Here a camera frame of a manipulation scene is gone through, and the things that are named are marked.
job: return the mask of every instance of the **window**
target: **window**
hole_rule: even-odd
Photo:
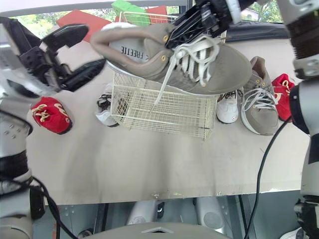
[[[179,14],[179,6],[167,6],[167,13]],[[111,22],[114,22],[116,14],[112,8],[101,8],[101,9],[88,9],[82,10],[83,12],[90,13],[92,15],[104,18]],[[32,14],[25,16],[13,17],[19,20],[19,22],[28,28],[34,35],[39,38],[46,36],[51,28],[56,25],[56,21],[68,14],[70,11],[60,11],[42,14]]]
[[[265,4],[254,3],[241,13],[243,20],[282,23],[277,2],[271,0]]]

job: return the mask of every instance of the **shoe eyelet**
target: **shoe eyelet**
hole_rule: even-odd
[[[164,36],[163,41],[166,43],[168,41],[168,36]]]

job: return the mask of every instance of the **green box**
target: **green box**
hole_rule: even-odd
[[[150,25],[151,23],[148,15],[138,14],[138,13],[147,13],[144,9],[140,8],[139,6],[133,5],[128,1],[116,0],[111,5],[116,13],[116,16],[119,16],[120,12],[122,11],[137,12],[133,14],[127,14],[125,16],[126,21],[131,24],[134,24],[137,26],[147,26],[147,25]]]

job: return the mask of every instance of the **gray sneaker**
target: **gray sneaker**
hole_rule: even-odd
[[[278,128],[277,100],[265,68],[265,59],[255,56],[250,62],[253,74],[244,86],[241,119],[252,132],[273,135]]]
[[[215,95],[245,85],[252,73],[249,61],[232,47],[201,35],[174,50],[165,43],[172,24],[135,27],[111,23],[91,38],[93,48],[116,71],[162,83],[195,95]]]

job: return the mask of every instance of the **red box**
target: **red box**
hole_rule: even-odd
[[[167,15],[166,6],[158,6],[153,8],[146,9],[147,13]],[[168,23],[167,17],[163,16],[150,16],[150,20],[152,24],[156,23]]]
[[[56,21],[56,23],[62,27],[68,24],[82,23],[89,26],[89,32],[84,37],[84,40],[90,42],[93,33],[100,31],[103,26],[111,23],[101,17],[94,16],[92,14],[82,12],[80,10],[74,10],[65,16],[61,17]]]

